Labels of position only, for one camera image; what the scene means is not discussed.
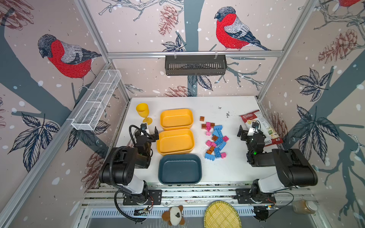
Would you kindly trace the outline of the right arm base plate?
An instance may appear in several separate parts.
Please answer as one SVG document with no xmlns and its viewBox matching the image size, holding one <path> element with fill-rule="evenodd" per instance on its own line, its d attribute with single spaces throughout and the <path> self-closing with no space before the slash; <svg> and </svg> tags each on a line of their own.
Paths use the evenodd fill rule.
<svg viewBox="0 0 365 228">
<path fill-rule="evenodd" d="M 251 189 L 236 189 L 236 196 L 239 204 L 276 204 L 273 194 L 269 193 L 252 193 Z"/>
</svg>

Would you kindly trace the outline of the long blue lego brick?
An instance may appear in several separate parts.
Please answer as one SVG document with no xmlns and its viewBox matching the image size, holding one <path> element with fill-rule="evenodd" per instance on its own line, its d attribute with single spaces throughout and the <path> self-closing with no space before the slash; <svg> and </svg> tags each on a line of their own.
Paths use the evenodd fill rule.
<svg viewBox="0 0 365 228">
<path fill-rule="evenodd" d="M 222 125 L 215 125 L 214 126 L 214 130 L 222 130 L 223 126 Z"/>
</svg>

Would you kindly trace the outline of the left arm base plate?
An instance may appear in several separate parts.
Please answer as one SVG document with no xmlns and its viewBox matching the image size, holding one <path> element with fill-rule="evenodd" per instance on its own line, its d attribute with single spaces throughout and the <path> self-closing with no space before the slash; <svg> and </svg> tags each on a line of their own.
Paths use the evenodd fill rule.
<svg viewBox="0 0 365 228">
<path fill-rule="evenodd" d="M 124 196 L 124 206 L 144 206 L 160 205 L 162 200 L 162 190 L 148 190 L 141 194 L 131 194 Z"/>
</svg>

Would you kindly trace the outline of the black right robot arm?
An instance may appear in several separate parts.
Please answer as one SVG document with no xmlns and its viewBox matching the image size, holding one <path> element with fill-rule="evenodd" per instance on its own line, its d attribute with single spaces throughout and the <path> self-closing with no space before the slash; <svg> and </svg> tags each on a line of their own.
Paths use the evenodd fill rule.
<svg viewBox="0 0 365 228">
<path fill-rule="evenodd" d="M 264 152 L 266 136 L 259 130 L 259 124 L 249 130 L 240 126 L 237 136 L 246 142 L 248 164 L 252 167 L 276 168 L 276 173 L 254 180 L 250 189 L 237 189 L 239 204 L 275 203 L 274 194 L 279 191 L 317 185 L 317 174 L 300 150 L 273 149 Z"/>
</svg>

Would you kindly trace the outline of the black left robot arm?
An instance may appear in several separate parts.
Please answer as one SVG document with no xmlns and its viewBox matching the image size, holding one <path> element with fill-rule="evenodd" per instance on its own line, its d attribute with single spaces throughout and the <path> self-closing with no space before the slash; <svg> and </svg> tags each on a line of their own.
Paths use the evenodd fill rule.
<svg viewBox="0 0 365 228">
<path fill-rule="evenodd" d="M 155 198 L 161 195 L 161 191 L 148 190 L 146 181 L 134 174 L 136 169 L 149 168 L 153 156 L 152 143 L 159 140 L 156 128 L 153 134 L 147 130 L 146 123 L 140 127 L 129 126 L 131 145 L 112 148 L 99 173 L 101 183 L 113 186 L 118 194 L 123 194 L 124 206 L 152 206 Z"/>
</svg>

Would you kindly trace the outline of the blue sloped lego brick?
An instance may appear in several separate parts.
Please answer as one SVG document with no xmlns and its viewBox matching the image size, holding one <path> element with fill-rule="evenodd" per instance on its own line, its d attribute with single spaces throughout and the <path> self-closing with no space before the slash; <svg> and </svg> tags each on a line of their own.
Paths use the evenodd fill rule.
<svg viewBox="0 0 365 228">
<path fill-rule="evenodd" d="M 214 136 L 219 137 L 219 133 L 218 133 L 218 131 L 217 131 L 217 130 L 214 130 L 214 131 L 213 131 L 213 135 L 214 135 Z"/>
</svg>

